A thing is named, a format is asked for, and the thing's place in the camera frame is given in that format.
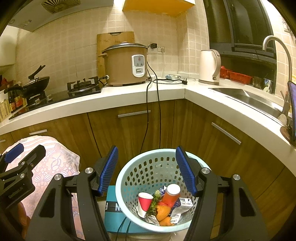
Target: red basket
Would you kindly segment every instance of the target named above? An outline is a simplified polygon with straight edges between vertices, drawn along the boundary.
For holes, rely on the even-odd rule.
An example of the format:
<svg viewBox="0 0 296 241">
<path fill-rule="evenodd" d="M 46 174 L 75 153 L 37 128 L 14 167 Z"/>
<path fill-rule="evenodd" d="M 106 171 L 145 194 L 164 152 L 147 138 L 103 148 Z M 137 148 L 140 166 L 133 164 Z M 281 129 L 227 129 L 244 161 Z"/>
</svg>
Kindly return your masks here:
<svg viewBox="0 0 296 241">
<path fill-rule="evenodd" d="M 221 68 L 220 69 L 220 78 L 229 79 L 229 72 L 231 72 L 231 70 L 225 69 L 225 68 Z"/>
<path fill-rule="evenodd" d="M 235 72 L 229 72 L 230 80 L 242 83 L 244 85 L 248 85 L 252 79 L 251 76 L 245 75 L 245 74 L 239 74 Z"/>
</svg>

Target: frying pan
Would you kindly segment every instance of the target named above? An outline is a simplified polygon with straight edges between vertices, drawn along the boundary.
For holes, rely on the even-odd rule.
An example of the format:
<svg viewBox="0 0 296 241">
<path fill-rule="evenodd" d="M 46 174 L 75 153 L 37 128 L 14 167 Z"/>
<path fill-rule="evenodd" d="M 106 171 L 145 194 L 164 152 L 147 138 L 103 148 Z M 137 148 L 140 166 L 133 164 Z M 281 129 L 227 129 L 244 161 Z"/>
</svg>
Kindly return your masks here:
<svg viewBox="0 0 296 241">
<path fill-rule="evenodd" d="M 4 94 L 6 94 L 8 91 L 16 90 L 17 94 L 25 99 L 30 98 L 34 95 L 40 94 L 47 87 L 47 85 L 49 83 L 49 76 L 45 76 L 45 77 L 41 77 L 41 78 L 37 77 L 36 79 L 34 79 L 34 77 L 44 67 L 45 67 L 45 65 L 44 66 L 40 65 L 40 67 L 33 74 L 31 74 L 29 76 L 29 79 L 32 81 L 30 81 L 29 83 L 27 83 L 24 86 L 15 85 L 15 86 L 6 88 L 4 90 Z"/>
</svg>

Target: brown rice cooker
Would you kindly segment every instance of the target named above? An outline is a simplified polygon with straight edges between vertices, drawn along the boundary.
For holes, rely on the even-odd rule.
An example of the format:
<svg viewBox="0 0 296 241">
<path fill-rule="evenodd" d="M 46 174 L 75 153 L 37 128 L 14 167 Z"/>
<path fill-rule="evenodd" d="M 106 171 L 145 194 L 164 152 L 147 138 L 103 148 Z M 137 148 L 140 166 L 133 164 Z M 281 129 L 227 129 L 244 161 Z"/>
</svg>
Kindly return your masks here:
<svg viewBox="0 0 296 241">
<path fill-rule="evenodd" d="M 102 51 L 105 73 L 109 85 L 120 86 L 146 81 L 147 47 L 142 44 L 123 42 Z"/>
</svg>

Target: faucet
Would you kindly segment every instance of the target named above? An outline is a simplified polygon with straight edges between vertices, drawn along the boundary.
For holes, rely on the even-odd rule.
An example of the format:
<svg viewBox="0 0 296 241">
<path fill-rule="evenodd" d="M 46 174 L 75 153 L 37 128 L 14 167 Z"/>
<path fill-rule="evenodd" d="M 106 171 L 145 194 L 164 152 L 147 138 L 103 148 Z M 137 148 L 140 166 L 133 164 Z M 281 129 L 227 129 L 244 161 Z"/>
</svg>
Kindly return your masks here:
<svg viewBox="0 0 296 241">
<path fill-rule="evenodd" d="M 286 51 L 286 54 L 288 56 L 288 63 L 289 63 L 289 78 L 288 78 L 288 81 L 292 81 L 292 60 L 291 60 L 291 55 L 290 55 L 286 45 L 283 43 L 283 41 L 281 41 L 278 37 L 275 37 L 274 35 L 269 35 L 263 40 L 262 50 L 266 51 L 267 44 L 271 40 L 276 40 L 277 42 L 279 42 L 281 44 L 281 46 L 283 46 L 284 50 Z M 283 106 L 282 114 L 284 114 L 285 116 L 288 116 L 288 113 L 289 113 L 289 110 L 290 110 L 289 92 L 286 91 L 286 95 L 284 96 L 283 92 L 281 91 L 281 95 L 282 95 L 282 97 L 284 99 L 284 106 Z"/>
</svg>

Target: pink floral cloth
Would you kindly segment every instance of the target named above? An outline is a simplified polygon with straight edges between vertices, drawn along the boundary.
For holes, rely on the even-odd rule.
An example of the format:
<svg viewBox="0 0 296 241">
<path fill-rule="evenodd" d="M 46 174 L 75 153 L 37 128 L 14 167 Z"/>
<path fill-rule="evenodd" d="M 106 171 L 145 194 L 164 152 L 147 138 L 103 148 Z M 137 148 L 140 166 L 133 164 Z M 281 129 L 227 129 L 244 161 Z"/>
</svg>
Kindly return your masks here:
<svg viewBox="0 0 296 241">
<path fill-rule="evenodd" d="M 32 170 L 32 182 L 35 186 L 35 191 L 22 200 L 27 216 L 32 218 L 34 210 L 42 194 L 55 174 L 61 173 L 64 177 L 79 174 L 80 157 L 74 152 L 68 150 L 53 137 L 47 136 L 32 136 L 21 139 L 14 145 L 8 147 L 6 151 L 11 150 L 18 143 L 23 144 L 24 152 L 8 165 L 7 170 L 18 166 L 18 163 L 36 146 L 42 145 L 46 150 L 45 157 Z M 74 194 L 72 198 L 72 208 L 77 236 L 84 239 L 76 194 Z"/>
</svg>

